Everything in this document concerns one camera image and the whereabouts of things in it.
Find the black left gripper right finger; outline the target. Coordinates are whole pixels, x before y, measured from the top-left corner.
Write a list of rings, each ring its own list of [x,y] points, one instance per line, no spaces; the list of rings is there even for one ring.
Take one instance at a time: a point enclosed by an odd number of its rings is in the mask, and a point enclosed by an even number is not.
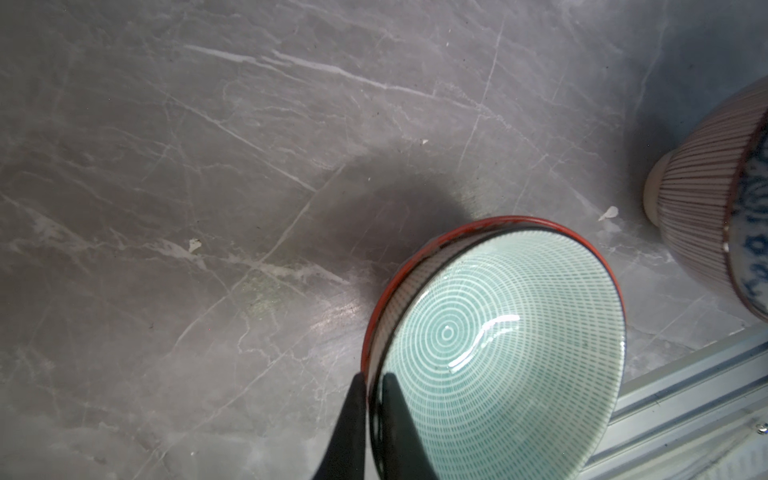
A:
[[[381,432],[384,479],[437,479],[394,373],[382,379]]]

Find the mint green bowl red rim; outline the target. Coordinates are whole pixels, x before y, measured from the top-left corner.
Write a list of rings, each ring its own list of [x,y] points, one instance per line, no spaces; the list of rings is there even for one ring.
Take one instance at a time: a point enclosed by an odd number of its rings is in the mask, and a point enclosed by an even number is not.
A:
[[[425,244],[392,276],[361,352],[373,461],[387,447],[393,375],[439,479],[573,479],[613,414],[626,312],[606,260],[557,223],[477,220]]]

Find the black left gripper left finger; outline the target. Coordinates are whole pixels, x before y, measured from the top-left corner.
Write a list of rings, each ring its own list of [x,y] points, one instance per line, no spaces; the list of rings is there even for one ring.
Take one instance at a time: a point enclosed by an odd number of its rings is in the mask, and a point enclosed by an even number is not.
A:
[[[363,480],[366,450],[366,384],[355,374],[313,480]]]

